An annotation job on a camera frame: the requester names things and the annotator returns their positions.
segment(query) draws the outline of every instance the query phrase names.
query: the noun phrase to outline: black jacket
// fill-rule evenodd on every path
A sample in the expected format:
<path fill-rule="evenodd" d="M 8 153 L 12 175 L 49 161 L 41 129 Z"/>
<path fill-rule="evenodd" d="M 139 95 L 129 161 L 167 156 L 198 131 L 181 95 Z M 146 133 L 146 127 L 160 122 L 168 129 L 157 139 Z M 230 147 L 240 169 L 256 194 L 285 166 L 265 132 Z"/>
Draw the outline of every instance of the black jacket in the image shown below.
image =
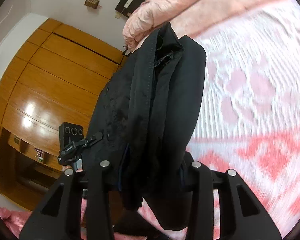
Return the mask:
<path fill-rule="evenodd" d="M 123 192 L 155 190 L 178 172 L 198 119 L 205 63 L 204 49 L 178 39 L 170 23 L 154 30 L 101 92 L 87 137 L 101 132 L 103 139 L 82 154 L 83 168 L 109 160 L 108 183 Z"/>

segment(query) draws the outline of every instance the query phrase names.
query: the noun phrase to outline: white wall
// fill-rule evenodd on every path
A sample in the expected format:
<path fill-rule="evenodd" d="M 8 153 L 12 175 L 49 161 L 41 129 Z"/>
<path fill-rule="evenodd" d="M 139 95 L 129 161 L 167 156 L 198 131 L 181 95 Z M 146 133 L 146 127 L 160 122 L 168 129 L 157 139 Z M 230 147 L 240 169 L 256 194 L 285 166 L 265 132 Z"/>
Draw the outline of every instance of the white wall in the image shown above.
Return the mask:
<path fill-rule="evenodd" d="M 0 7 L 0 43 L 13 26 L 30 12 L 30 0 L 5 0 Z"/>
<path fill-rule="evenodd" d="M 125 17 L 114 18 L 120 0 L 100 0 L 102 8 L 87 9 L 85 0 L 31 0 L 31 12 L 54 18 L 123 50 Z"/>

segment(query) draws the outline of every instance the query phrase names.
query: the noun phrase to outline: pink fabric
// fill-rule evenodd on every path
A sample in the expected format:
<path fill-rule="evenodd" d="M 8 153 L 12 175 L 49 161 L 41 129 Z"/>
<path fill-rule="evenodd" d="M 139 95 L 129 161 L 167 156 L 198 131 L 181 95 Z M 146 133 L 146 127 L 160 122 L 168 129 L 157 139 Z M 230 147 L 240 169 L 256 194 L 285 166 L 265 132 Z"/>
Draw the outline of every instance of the pink fabric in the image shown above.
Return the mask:
<path fill-rule="evenodd" d="M 31 212 L 10 211 L 0 207 L 1 219 L 16 237 L 19 237 L 19 234 L 30 215 Z"/>
<path fill-rule="evenodd" d="M 272 0 L 146 0 L 127 20 L 122 34 L 133 51 L 154 28 L 169 20 L 179 38 L 193 37 L 220 21 L 268 1 Z"/>
<path fill-rule="evenodd" d="M 87 208 L 87 200 L 82 199 L 81 204 L 81 223 Z M 0 217 L 10 229 L 10 231 L 19 238 L 20 232 L 29 219 L 31 212 L 20 212 L 20 211 L 10 211 L 6 208 L 0 207 Z M 81 232 L 81 238 L 83 240 L 87 239 L 85 232 Z M 126 236 L 118 233 L 114 233 L 115 240 L 146 240 L 145 236 Z"/>

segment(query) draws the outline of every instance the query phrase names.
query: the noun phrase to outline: metal screw head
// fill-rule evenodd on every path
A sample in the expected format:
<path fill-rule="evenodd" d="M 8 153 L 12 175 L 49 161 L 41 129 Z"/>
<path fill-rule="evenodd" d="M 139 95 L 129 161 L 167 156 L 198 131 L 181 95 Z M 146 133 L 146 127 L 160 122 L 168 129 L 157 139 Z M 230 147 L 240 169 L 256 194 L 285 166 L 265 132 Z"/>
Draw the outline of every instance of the metal screw head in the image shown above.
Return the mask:
<path fill-rule="evenodd" d="M 68 168 L 68 169 L 66 169 L 64 172 L 65 172 L 65 175 L 66 175 L 66 176 L 71 176 L 71 175 L 73 174 L 73 169 Z"/>
<path fill-rule="evenodd" d="M 197 162 L 197 161 L 194 161 L 191 163 L 192 167 L 194 168 L 200 168 L 201 167 L 201 163 L 200 162 Z"/>
<path fill-rule="evenodd" d="M 109 165 L 110 165 L 110 162 L 107 160 L 104 160 L 100 163 L 100 166 L 103 168 L 108 167 Z"/>
<path fill-rule="evenodd" d="M 231 177 L 234 177 L 235 175 L 237 175 L 237 172 L 233 169 L 230 169 L 228 170 L 228 174 L 231 176 Z"/>

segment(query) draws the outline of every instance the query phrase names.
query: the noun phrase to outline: wooden shelf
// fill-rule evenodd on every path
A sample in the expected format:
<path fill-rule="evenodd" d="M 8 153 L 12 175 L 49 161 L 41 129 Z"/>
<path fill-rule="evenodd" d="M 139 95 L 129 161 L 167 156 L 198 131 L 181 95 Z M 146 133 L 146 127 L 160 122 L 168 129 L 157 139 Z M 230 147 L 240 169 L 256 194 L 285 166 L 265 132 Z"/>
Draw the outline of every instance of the wooden shelf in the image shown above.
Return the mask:
<path fill-rule="evenodd" d="M 30 187 L 37 188 L 39 191 L 45 193 L 49 190 L 52 184 L 56 182 L 57 178 L 58 176 L 56 176 L 56 178 L 50 176 L 49 169 L 47 167 L 41 167 L 39 164 L 33 163 L 18 175 L 17 181 L 20 181 L 21 184 L 24 184 L 24 181 L 31 182 L 26 183 L 25 186 L 30 185 Z"/>
<path fill-rule="evenodd" d="M 57 172 L 54 169 L 50 169 L 47 167 L 42 167 L 40 163 L 38 163 L 34 166 L 34 170 L 36 170 L 42 174 L 45 174 L 49 177 L 55 178 L 55 179 L 58 179 L 61 175 L 61 172 Z"/>
<path fill-rule="evenodd" d="M 9 135 L 8 144 L 16 149 L 18 152 L 22 153 L 23 155 L 29 157 L 30 159 L 42 163 L 43 165 L 46 165 L 50 168 L 53 168 L 57 171 L 62 171 L 62 166 L 59 165 L 58 159 L 56 156 L 53 156 L 47 152 L 44 154 L 44 160 L 43 162 L 40 162 L 37 158 L 37 151 L 35 150 L 35 147 L 26 143 L 25 141 L 21 140 L 20 138 L 16 137 L 12 133 Z"/>

